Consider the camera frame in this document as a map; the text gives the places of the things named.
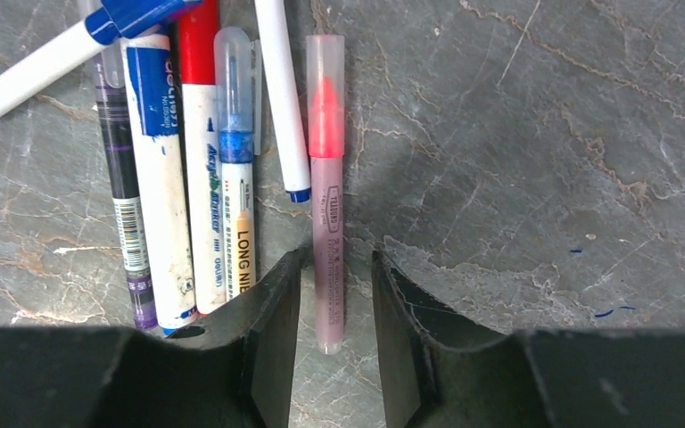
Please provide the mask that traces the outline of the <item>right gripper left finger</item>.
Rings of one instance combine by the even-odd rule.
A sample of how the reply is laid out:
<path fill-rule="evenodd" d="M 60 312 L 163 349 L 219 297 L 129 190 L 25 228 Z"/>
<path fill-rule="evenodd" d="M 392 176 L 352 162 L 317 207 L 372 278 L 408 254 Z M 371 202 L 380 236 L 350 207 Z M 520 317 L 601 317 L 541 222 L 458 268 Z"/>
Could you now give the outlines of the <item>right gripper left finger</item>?
<path fill-rule="evenodd" d="M 285 427 L 301 250 L 159 338 L 128 327 L 0 327 L 0 427 Z"/>

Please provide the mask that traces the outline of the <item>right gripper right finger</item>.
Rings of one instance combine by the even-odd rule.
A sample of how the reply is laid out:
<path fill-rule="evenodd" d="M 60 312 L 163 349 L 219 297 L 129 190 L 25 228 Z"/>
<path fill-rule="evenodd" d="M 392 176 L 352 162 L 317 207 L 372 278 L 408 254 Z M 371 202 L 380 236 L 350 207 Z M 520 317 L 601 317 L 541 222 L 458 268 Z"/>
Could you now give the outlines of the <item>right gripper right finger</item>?
<path fill-rule="evenodd" d="M 390 427 L 685 427 L 685 330 L 503 334 L 435 299 L 383 252 L 371 276 Z"/>

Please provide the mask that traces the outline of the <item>clear capped blue marker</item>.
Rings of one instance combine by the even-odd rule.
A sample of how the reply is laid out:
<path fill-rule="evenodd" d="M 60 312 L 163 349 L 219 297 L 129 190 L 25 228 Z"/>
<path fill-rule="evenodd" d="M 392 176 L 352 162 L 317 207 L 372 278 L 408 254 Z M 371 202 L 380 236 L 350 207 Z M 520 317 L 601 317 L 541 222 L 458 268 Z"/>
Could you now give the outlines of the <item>clear capped blue marker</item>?
<path fill-rule="evenodd" d="M 252 42 L 242 29 L 220 29 L 214 39 L 214 58 L 226 287 L 232 300 L 257 282 Z"/>

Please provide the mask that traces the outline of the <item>pink translucent highlighter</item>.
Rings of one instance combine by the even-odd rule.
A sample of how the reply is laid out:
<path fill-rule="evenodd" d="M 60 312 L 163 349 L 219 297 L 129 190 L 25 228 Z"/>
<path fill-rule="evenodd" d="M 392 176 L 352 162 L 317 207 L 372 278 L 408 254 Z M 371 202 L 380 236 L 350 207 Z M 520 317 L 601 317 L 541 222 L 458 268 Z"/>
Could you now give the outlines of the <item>pink translucent highlighter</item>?
<path fill-rule="evenodd" d="M 345 37 L 308 36 L 306 60 L 316 338 L 322 353 L 334 355 L 345 325 Z"/>

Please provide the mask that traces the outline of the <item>blue pen crosswise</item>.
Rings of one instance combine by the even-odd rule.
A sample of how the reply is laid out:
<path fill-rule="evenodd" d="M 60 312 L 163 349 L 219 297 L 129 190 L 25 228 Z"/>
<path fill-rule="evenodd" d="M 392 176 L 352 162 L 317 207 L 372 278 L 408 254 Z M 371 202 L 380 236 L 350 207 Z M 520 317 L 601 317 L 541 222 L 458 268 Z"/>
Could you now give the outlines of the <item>blue pen crosswise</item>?
<path fill-rule="evenodd" d="M 102 1 L 60 35 L 0 74 L 0 118 L 121 38 L 175 21 L 196 0 Z"/>

